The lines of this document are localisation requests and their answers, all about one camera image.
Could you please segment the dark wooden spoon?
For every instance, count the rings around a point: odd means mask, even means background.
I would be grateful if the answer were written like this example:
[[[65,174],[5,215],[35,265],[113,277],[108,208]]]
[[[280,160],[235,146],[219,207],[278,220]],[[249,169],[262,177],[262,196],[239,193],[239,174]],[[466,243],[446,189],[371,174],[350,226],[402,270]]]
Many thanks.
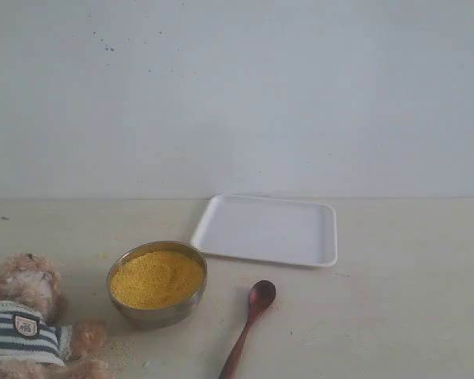
[[[273,304],[276,294],[276,287],[269,280],[260,280],[252,286],[248,296],[249,310],[246,324],[224,363],[219,379],[231,379],[235,376],[247,335],[254,322]]]

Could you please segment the tan teddy bear striped sweater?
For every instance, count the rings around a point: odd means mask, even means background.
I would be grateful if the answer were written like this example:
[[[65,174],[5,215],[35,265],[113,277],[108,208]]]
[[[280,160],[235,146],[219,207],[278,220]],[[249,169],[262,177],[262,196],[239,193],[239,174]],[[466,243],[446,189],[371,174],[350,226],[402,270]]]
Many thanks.
[[[66,304],[51,261],[18,254],[0,264],[0,378],[111,378],[93,358],[106,338],[100,321],[59,326]]]

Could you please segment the white plastic tray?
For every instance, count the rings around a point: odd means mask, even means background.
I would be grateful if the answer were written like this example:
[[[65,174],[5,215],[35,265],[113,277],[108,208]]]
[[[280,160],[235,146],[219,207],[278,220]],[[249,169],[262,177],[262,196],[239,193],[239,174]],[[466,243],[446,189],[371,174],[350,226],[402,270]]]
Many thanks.
[[[212,256],[328,268],[338,258],[337,215],[322,203],[217,195],[190,244]]]

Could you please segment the yellow millet grains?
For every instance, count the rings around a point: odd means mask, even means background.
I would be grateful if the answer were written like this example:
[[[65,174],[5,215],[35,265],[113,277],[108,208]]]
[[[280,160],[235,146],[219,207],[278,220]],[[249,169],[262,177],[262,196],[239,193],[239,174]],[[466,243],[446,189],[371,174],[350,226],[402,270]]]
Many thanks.
[[[193,258],[160,250],[121,265],[111,279],[111,293],[128,307],[159,310],[188,299],[204,278],[204,269]]]

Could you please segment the stainless steel bowl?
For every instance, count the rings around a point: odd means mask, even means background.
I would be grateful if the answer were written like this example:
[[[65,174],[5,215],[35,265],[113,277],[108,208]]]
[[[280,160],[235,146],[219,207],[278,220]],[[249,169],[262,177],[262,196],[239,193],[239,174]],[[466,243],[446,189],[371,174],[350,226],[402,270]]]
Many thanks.
[[[140,257],[146,253],[153,253],[160,250],[170,250],[183,253],[196,260],[205,272],[205,278],[202,285],[188,299],[164,309],[140,310],[128,307],[119,302],[111,293],[111,279],[117,272],[118,268],[135,257]],[[107,274],[107,292],[109,293],[113,306],[130,322],[143,328],[163,328],[174,325],[189,317],[189,315],[197,309],[202,295],[204,294],[207,279],[208,269],[206,259],[204,259],[201,253],[194,247],[175,241],[150,242],[127,251],[111,266],[111,269]]]

